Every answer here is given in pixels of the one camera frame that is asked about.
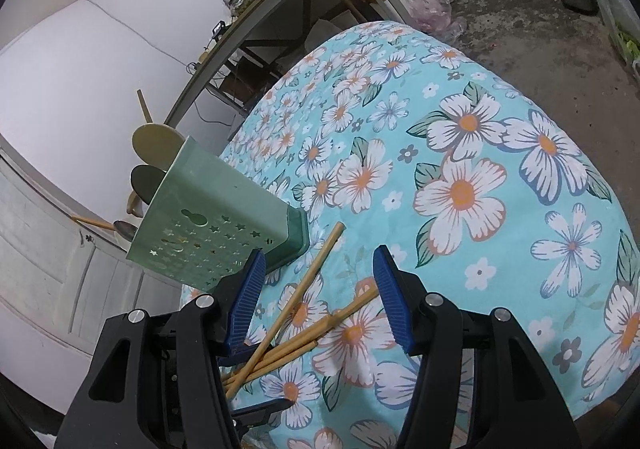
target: floral tablecloth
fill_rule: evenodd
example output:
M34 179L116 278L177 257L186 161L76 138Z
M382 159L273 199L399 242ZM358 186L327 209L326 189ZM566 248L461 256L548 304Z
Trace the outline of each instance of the floral tablecloth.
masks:
M433 38L377 22L330 39L265 95L223 159L310 220L309 251L268 275L253 342L339 220L346 230L283 339L372 285L372 251L386 244L459 308L510 309L575 418L638 364L638 251L609 185L533 101ZM453 445L468 429L472 353L463 359ZM243 443L391 448L418 362L378 298L241 390L233 407L295 402Z

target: wooden table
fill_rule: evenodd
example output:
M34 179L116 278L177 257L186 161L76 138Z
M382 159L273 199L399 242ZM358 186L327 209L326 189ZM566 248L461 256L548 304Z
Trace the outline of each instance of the wooden table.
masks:
M210 79L225 64L225 61L242 45L252 30L267 18L284 0L256 0L231 25L231 28L220 38L215 48L191 77L182 93L176 100L164 123L175 127L183 118L202 90L209 84ZM400 0L388 0L391 9L382 0L375 0L383 14L389 20L404 22L415 26Z

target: silver screw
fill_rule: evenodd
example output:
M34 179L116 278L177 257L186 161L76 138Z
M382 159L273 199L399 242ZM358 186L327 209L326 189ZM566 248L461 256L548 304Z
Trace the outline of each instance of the silver screw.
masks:
M129 322L130 323L139 323L145 318L144 310L133 310L129 312Z
M201 295L196 299L196 306L198 308L208 308L212 304L213 304L213 296L209 294Z
M424 298L424 302L426 302L429 306L440 306L442 303L444 303L444 299L442 295L437 294L436 292L432 292L430 294L427 294L427 296Z
M506 322L509 319L511 319L511 312L508 311L506 308L496 308L494 313L495 313L495 318L498 321Z

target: table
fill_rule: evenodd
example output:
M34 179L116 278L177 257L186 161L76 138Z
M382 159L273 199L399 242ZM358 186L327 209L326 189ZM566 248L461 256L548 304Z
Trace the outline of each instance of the table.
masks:
M225 61L247 39L252 29L263 21L283 0L256 0L242 13L231 25L231 28L220 38L215 48L207 55L207 58L191 77L182 93L169 112L164 123L175 127L185 115L187 110L209 84L209 80L225 64ZM382 0L375 0L381 10L390 20L399 20L414 26L414 20L409 16L406 8L400 0L388 0L393 10Z
M532 100L454 48L395 22L343 32L280 79L222 158L310 220L309 251L267 277L251 342L339 220L346 230L284 339L372 285L385 244L460 309L511 310L574 418L639 364L638 249L615 195ZM378 299L232 406L296 402L248 447L391 448L417 368ZM465 352L455 446L472 386Z

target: basket base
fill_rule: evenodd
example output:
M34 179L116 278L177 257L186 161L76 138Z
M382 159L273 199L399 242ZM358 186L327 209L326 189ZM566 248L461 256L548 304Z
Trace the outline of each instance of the basket base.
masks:
M298 259L309 248L309 225L305 209L287 207L287 225L289 237L264 257L267 261L267 273L288 265Z

